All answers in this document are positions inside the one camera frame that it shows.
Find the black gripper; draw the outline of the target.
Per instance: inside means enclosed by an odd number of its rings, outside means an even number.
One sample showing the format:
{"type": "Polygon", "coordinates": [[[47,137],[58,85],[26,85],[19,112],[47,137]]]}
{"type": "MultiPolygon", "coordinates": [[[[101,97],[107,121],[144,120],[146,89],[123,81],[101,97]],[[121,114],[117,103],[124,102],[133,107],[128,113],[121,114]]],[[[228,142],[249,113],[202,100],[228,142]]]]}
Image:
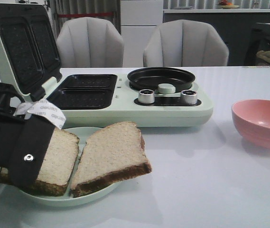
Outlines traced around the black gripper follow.
{"type": "Polygon", "coordinates": [[[8,170],[15,186],[29,186],[37,179],[54,129],[63,127],[65,115],[49,101],[12,107],[14,97],[25,101],[13,85],[0,83],[0,167],[8,170]]]}

